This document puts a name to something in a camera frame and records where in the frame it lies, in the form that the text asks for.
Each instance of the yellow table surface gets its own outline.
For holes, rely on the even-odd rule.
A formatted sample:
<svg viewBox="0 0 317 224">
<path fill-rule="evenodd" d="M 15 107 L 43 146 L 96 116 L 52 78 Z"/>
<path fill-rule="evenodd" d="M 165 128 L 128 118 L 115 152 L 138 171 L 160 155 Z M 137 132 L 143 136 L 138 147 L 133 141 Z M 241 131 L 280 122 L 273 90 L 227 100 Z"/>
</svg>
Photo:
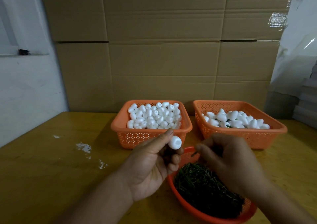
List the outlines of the yellow table surface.
<svg viewBox="0 0 317 224">
<path fill-rule="evenodd" d="M 110 129 L 115 114 L 63 112 L 0 149 L 0 222 L 47 223 L 78 201 L 130 154 Z M 203 137 L 193 130 L 184 146 Z M 317 218 L 317 131 L 293 120 L 282 121 L 288 134 L 255 151 L 276 184 Z M 76 144 L 91 146 L 90 153 Z M 121 223 L 203 223 L 178 203 L 167 182 L 135 203 Z M 258 210 L 248 223 L 269 223 Z"/>
</svg>

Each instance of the hand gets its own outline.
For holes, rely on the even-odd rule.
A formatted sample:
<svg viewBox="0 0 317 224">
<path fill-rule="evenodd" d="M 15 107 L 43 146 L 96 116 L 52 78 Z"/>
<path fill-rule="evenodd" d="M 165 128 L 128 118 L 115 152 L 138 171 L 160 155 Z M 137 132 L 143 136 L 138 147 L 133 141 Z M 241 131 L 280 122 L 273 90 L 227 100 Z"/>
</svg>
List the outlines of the hand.
<svg viewBox="0 0 317 224">
<path fill-rule="evenodd" d="M 243 138 L 213 134 L 195 148 L 230 191 L 252 199 L 270 186 L 260 163 Z"/>
<path fill-rule="evenodd" d="M 173 137 L 173 129 L 137 145 L 119 168 L 136 202 L 152 195 L 167 175 L 178 170 L 182 148 L 165 146 Z"/>
</svg>

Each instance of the red basket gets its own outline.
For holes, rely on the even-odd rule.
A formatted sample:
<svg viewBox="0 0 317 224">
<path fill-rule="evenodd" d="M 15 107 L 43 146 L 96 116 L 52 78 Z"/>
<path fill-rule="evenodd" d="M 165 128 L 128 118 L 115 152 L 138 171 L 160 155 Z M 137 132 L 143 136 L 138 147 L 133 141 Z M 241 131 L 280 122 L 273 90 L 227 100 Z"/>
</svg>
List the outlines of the red basket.
<svg viewBox="0 0 317 224">
<path fill-rule="evenodd" d="M 139 143 L 154 138 L 166 130 L 164 129 L 128 129 L 126 123 L 131 119 L 128 113 L 128 108 L 136 103 L 138 107 L 141 105 L 151 104 L 155 105 L 157 102 L 169 102 L 170 104 L 178 103 L 180 109 L 180 115 L 182 116 L 180 129 L 174 130 L 174 135 L 178 136 L 184 144 L 186 133 L 190 132 L 193 128 L 192 122 L 189 119 L 183 103 L 178 101 L 166 101 L 166 100 L 131 100 L 124 104 L 117 116 L 111 123 L 111 129 L 118 134 L 119 142 L 122 147 L 127 149 L 133 149 Z"/>
<path fill-rule="evenodd" d="M 196 100 L 193 105 L 197 124 L 205 139 L 213 133 L 232 134 L 243 137 L 252 149 L 266 149 L 278 134 L 287 132 L 287 127 L 281 122 L 246 102 Z M 225 112 L 238 110 L 243 111 L 247 115 L 252 115 L 255 119 L 263 119 L 264 123 L 270 126 L 270 129 L 218 128 L 208 124 L 201 115 L 202 113 L 206 114 L 208 111 L 216 114 L 221 108 Z"/>
<path fill-rule="evenodd" d="M 196 154 L 193 157 L 191 157 L 191 155 L 194 152 L 195 152 L 194 147 L 187 147 L 184 149 L 184 154 L 181 155 L 181 161 L 179 163 L 179 168 L 183 167 L 188 162 L 194 163 L 198 160 L 199 154 Z M 178 193 L 178 191 L 176 190 L 176 188 L 174 186 L 174 182 L 173 182 L 174 176 L 176 174 L 177 174 L 177 172 L 174 172 L 167 177 L 168 183 L 169 183 L 173 193 L 175 194 L 175 196 L 179 200 L 180 204 L 186 210 L 188 210 L 190 214 L 200 218 L 201 220 L 204 220 L 204 221 L 210 222 L 210 223 L 214 223 L 214 224 L 238 224 L 238 223 L 246 222 L 256 213 L 257 207 L 249 199 L 245 199 L 245 204 L 243 206 L 242 213 L 237 218 L 221 219 L 221 218 L 217 218 L 217 217 L 213 217 L 213 216 L 209 216 L 207 214 L 204 214 L 204 213 L 200 212 L 199 210 L 197 210 L 196 208 L 194 208 L 193 206 L 191 206 L 188 202 L 186 202 L 181 197 L 181 195 Z"/>
</svg>

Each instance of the pile of white foam balls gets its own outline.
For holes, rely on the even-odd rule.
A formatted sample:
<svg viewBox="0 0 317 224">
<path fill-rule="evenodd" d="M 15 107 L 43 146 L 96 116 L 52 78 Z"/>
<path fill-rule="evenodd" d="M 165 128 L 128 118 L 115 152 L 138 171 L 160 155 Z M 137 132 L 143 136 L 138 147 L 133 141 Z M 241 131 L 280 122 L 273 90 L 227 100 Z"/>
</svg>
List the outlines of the pile of white foam balls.
<svg viewBox="0 0 317 224">
<path fill-rule="evenodd" d="M 229 111 L 226 113 L 224 109 L 220 109 L 218 114 L 207 112 L 202 114 L 205 121 L 212 126 L 222 128 L 249 128 L 249 129 L 269 129 L 268 124 L 264 124 L 262 119 L 254 119 L 251 115 L 247 116 L 243 111 Z"/>
<path fill-rule="evenodd" d="M 132 104 L 128 109 L 130 118 L 126 124 L 129 129 L 179 129 L 181 126 L 179 104 L 169 102 L 141 105 Z"/>
</svg>

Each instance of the person's left thumb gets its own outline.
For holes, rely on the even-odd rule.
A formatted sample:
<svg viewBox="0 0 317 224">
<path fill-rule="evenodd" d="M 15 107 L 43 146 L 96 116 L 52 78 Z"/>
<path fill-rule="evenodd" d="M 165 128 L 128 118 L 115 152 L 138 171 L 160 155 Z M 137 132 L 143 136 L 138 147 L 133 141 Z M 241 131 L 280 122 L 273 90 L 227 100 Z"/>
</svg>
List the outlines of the person's left thumb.
<svg viewBox="0 0 317 224">
<path fill-rule="evenodd" d="M 165 133 L 160 134 L 153 141 L 148 143 L 145 148 L 152 154 L 157 154 L 173 137 L 173 129 L 169 128 Z"/>
</svg>

